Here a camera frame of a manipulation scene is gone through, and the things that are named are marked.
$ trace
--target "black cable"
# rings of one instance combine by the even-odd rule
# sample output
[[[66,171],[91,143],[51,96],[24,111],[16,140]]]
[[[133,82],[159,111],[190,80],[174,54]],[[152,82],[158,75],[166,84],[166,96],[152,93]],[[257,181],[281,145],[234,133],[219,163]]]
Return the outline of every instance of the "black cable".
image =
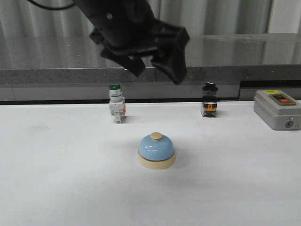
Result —
[[[48,6],[43,6],[43,5],[37,3],[37,2],[35,2],[33,0],[27,0],[27,1],[29,1],[31,4],[33,4],[33,5],[35,5],[35,6],[39,7],[39,8],[46,9],[46,10],[54,10],[54,11],[55,10],[69,9],[69,8],[75,6],[75,3],[72,3],[70,5],[66,5],[66,6],[63,6],[63,7],[48,7]]]

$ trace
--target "table surface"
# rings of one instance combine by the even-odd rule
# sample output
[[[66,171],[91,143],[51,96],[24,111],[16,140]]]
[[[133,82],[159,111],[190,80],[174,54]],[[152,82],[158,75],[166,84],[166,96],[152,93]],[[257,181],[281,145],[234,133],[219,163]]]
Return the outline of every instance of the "table surface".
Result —
[[[2,226],[296,226],[301,131],[274,131],[253,102],[0,106]],[[168,136],[170,168],[137,160],[142,138]]]

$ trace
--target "black button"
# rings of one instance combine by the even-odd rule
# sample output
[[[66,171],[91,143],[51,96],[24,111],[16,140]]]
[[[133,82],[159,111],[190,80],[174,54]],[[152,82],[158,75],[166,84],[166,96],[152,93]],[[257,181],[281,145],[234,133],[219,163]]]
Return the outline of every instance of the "black button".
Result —
[[[277,100],[285,99],[285,97],[282,95],[273,95],[273,97],[276,98]]]

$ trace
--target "switch box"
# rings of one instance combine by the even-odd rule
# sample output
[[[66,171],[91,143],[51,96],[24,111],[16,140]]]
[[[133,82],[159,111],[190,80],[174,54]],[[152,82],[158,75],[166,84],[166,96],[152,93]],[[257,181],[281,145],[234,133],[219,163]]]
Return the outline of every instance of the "switch box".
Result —
[[[301,127],[301,104],[280,90],[258,90],[254,111],[274,130]]]

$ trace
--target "red button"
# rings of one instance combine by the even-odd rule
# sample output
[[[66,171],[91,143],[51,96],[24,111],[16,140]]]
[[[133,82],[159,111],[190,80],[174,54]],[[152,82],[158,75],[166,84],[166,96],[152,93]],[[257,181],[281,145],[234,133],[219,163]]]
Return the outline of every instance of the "red button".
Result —
[[[288,100],[288,99],[280,99],[280,100],[278,100],[278,101],[280,101],[280,102],[283,103],[283,104],[291,103],[291,101]]]

